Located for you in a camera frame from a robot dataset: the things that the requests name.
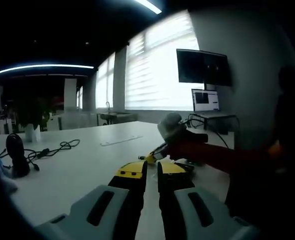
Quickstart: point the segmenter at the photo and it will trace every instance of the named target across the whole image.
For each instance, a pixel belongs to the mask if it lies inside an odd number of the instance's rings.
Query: faucet
[[[107,106],[107,113],[109,114],[110,113],[110,103],[107,101],[105,104]]]

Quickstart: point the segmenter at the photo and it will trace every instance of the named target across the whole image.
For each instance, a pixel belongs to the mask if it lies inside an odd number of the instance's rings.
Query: television screen
[[[228,58],[225,55],[177,49],[178,81],[231,86]]]

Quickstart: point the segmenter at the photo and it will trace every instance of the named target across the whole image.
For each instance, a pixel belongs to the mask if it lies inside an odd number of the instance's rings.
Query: gray object
[[[48,239],[53,240],[96,240],[113,239],[114,227],[120,209],[128,195],[129,190],[100,185],[85,197],[74,203],[70,215],[60,215],[49,222],[37,226],[36,229]],[[107,204],[97,224],[89,223],[89,215],[95,205],[104,194],[112,195],[110,201],[104,200]]]
[[[193,187],[174,192],[181,208],[187,240],[254,240],[258,228],[231,218],[228,207],[209,192]]]

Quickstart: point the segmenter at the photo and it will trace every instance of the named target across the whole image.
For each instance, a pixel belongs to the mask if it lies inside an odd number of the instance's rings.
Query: white table
[[[215,133],[206,133],[210,144],[224,147],[224,143]],[[129,139],[138,135],[142,137],[108,146],[100,145],[102,142]],[[6,137],[0,135],[0,152],[5,148]],[[27,176],[16,180],[19,189],[11,198],[33,226],[62,213],[69,214],[73,203],[98,185],[107,185],[122,165],[137,161],[138,156],[147,155],[164,142],[156,124],[138,121],[42,132],[41,138],[40,143],[24,143],[24,147],[36,151],[45,148],[52,150],[58,148],[60,142],[73,139],[80,139],[80,144],[71,150],[60,151],[53,157],[35,161],[40,172],[34,171],[31,167],[31,172]],[[232,132],[223,138],[230,148],[234,148]],[[4,163],[12,164],[11,159],[7,157],[4,158]],[[209,190],[223,202],[229,187],[228,175],[208,165],[196,167],[195,171],[195,185]],[[149,165],[144,207],[136,239],[165,238],[156,173],[156,166]]]

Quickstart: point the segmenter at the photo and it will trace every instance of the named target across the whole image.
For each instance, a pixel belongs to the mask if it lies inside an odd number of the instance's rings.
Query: ceiling light
[[[38,65],[28,65],[28,66],[17,66],[8,68],[0,71],[1,73],[18,70],[18,69],[28,69],[28,68],[44,68],[44,67],[66,67],[66,68],[82,68],[82,69],[93,69],[93,66],[82,66],[82,65],[69,65],[69,64],[38,64]]]
[[[147,0],[135,0],[135,1],[137,1],[139,4],[142,4],[144,7],[147,7],[148,9],[150,9],[152,12],[156,14],[162,13],[160,9],[158,9],[156,6],[154,6],[152,3],[150,3]]]

